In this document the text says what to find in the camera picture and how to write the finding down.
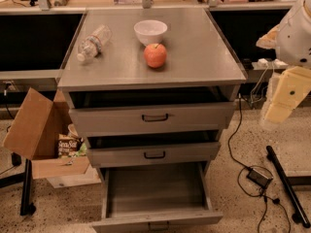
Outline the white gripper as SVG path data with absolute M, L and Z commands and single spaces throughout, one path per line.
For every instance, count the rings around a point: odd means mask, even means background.
M 311 92 L 311 0 L 297 0 L 256 46 L 276 48 L 278 59 L 295 66 L 270 79 L 262 107 L 263 124 L 281 124 Z

